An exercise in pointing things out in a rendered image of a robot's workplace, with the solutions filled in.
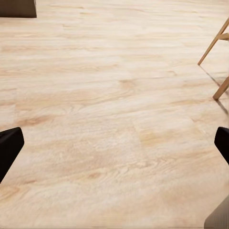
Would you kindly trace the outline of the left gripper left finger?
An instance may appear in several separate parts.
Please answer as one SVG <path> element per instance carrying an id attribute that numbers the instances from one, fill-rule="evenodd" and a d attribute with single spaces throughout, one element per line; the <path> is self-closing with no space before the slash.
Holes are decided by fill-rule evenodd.
<path id="1" fill-rule="evenodd" d="M 20 127 L 0 132 L 0 183 L 24 146 Z"/>

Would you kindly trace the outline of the trash can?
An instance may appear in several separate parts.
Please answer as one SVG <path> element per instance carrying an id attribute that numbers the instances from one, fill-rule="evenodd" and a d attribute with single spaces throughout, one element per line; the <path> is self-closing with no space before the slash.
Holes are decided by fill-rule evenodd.
<path id="1" fill-rule="evenodd" d="M 206 218 L 204 229 L 229 229 L 229 195 Z"/>

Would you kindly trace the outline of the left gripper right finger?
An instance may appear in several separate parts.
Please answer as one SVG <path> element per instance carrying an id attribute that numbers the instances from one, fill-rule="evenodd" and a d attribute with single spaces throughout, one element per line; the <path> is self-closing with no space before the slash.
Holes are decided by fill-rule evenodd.
<path id="1" fill-rule="evenodd" d="M 229 164 L 229 128 L 218 127 L 214 144 Z"/>

